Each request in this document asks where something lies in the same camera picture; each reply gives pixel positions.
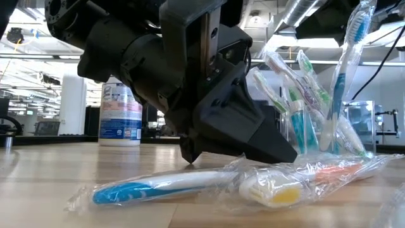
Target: toothbrush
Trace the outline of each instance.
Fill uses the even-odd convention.
[[[92,200],[97,205],[105,205],[145,201],[175,193],[192,193],[207,186],[223,184],[236,175],[231,172],[202,171],[124,180],[102,186],[94,192]]]
[[[299,76],[295,72],[287,68],[288,66],[284,63],[284,60],[278,53],[266,54],[264,61],[277,75],[283,75],[293,81],[298,91],[310,107],[316,110],[320,109],[319,102],[315,99],[312,90],[305,86],[305,83],[301,82]]]
[[[312,125],[311,117],[304,111],[305,102],[303,100],[293,101],[290,104],[291,121],[296,133],[298,147],[301,154],[308,153],[318,149],[318,139]]]
[[[315,96],[319,99],[320,103],[324,106],[329,104],[330,96],[328,92],[318,85],[316,81],[316,74],[313,70],[312,64],[308,57],[304,54],[302,50],[299,51],[297,57],[300,69],[304,72],[304,78],[309,82],[310,86],[313,88]],[[344,145],[345,149],[348,151],[353,151],[359,156],[366,156],[366,150],[361,142],[356,131],[351,126],[350,122],[340,114],[337,124],[337,138],[340,145]]]
[[[258,174],[242,181],[239,194],[246,200],[256,201],[269,208],[282,208],[314,200],[314,189],[327,184],[344,184],[348,176],[355,176],[363,168],[361,162],[319,167],[306,164],[303,172],[286,174],[279,169],[255,170]]]
[[[330,96],[329,93],[324,90],[324,88],[318,85],[315,77],[315,71],[312,67],[312,63],[309,61],[308,57],[304,54],[302,50],[299,50],[297,56],[299,68],[304,72],[304,79],[313,88],[315,96],[318,98],[318,101],[323,104],[329,104]]]
[[[275,108],[280,114],[286,113],[289,110],[289,105],[286,100],[282,99],[273,89],[267,86],[267,82],[263,74],[259,70],[253,72],[253,79],[256,86],[260,91],[264,91],[265,94],[271,99]]]
[[[370,18],[366,13],[360,11],[356,13],[353,21],[347,29],[347,50],[342,57],[342,65],[340,66],[339,75],[332,93],[332,104],[329,107],[327,119],[321,134],[320,149],[322,151],[333,151],[330,145],[334,139],[336,125],[340,116],[340,108],[346,86],[346,71],[349,65],[349,58],[351,57],[351,52],[354,49],[354,46],[362,41],[367,34],[369,23]]]

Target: bottle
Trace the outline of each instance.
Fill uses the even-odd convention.
[[[103,84],[100,107],[100,146],[139,146],[142,105],[130,88],[111,76]]]

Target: screw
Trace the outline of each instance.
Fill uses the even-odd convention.
[[[232,82],[232,84],[235,85],[235,86],[238,86],[239,83],[240,83],[240,79],[235,79],[235,80]]]
[[[218,106],[221,103],[219,99],[215,99],[212,103],[212,106]]]

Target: desk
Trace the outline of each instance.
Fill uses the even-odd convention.
[[[114,208],[73,216],[66,201],[88,184],[101,184],[153,172],[222,167],[233,158],[203,153],[194,165],[176,145],[139,148],[99,147],[96,143],[15,146],[0,154],[0,227],[368,227],[382,202],[405,182],[405,160],[393,161],[377,177],[355,182],[322,202],[284,212],[245,216],[214,212],[194,198]]]

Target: clear plastic bag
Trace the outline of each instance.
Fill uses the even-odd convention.
[[[280,114],[287,113],[289,111],[288,101],[280,97],[270,86],[268,86],[268,83],[263,74],[260,72],[259,68],[252,68],[246,77],[251,77],[249,80],[254,82],[257,90],[262,92],[266,96],[267,100],[273,103],[274,107]]]
[[[124,206],[150,200],[197,193],[207,186],[221,186],[232,178],[219,169],[161,172],[108,184],[85,186],[68,200],[69,212],[86,212],[103,206]]]
[[[265,63],[278,75],[282,75],[288,83],[289,81],[293,82],[299,94],[296,94],[294,89],[289,89],[290,96],[293,97],[302,97],[305,100],[305,103],[315,109],[320,110],[320,104],[313,94],[311,88],[303,81],[302,77],[299,76],[295,71],[293,71],[289,66],[284,63],[283,58],[280,54],[267,50],[263,58]]]
[[[328,102],[331,100],[329,93],[324,90],[324,88],[322,88],[322,85],[318,82],[318,77],[313,70],[312,64],[302,50],[298,52],[297,61],[299,63],[301,71],[304,73],[304,80],[306,81],[306,83],[308,83],[310,88],[313,90],[316,98],[320,102],[320,106],[322,107],[322,109],[317,111],[325,111],[325,107],[329,105]],[[340,112],[341,114],[337,123],[336,131],[337,143],[341,145],[341,147],[344,148],[346,151],[349,151],[355,155],[366,156],[366,149],[363,146],[363,143],[361,142],[359,136],[353,129],[353,126],[350,124],[350,122],[342,114],[343,112]],[[315,114],[317,117],[317,123],[321,122],[320,125],[322,125],[325,121],[325,116],[327,115],[327,113],[321,115],[320,113],[316,112]]]
[[[295,163],[250,167],[244,159],[224,172],[237,173],[222,184],[204,190],[199,199],[232,213],[282,210],[322,200],[342,186],[375,175],[402,155],[373,158],[345,157],[329,153],[299,156]]]
[[[405,184],[385,202],[370,228],[403,228],[405,227]]]
[[[334,135],[342,109],[342,100],[345,98],[356,73],[363,52],[363,39],[368,33],[376,3],[376,0],[360,1],[348,21],[343,55],[332,77],[330,104],[323,111],[327,113],[327,116],[320,139],[320,149],[322,151],[333,152],[334,150],[331,145],[335,142]]]

